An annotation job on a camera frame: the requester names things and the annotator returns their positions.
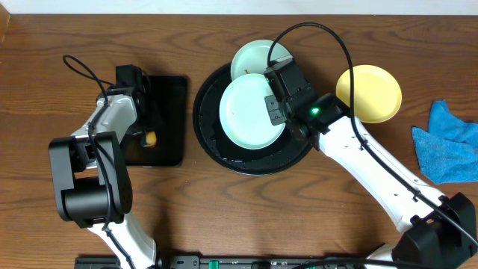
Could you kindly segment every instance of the yellow plate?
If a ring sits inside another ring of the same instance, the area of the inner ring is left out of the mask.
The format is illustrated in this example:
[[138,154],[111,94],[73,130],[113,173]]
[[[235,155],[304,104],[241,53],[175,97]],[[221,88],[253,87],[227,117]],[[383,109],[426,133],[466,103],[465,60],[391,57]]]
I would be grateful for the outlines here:
[[[380,67],[353,67],[356,116],[364,123],[382,123],[391,119],[402,104],[402,91],[395,78]],[[338,79],[337,97],[350,105],[350,72]]]

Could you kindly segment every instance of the blue towel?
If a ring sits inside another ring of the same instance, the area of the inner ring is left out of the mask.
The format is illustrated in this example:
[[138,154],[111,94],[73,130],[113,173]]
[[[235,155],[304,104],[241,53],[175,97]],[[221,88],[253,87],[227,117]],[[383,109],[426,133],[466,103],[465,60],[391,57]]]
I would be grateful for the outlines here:
[[428,132],[413,127],[420,170],[436,184],[478,182],[478,124],[453,116],[443,101],[433,102]]

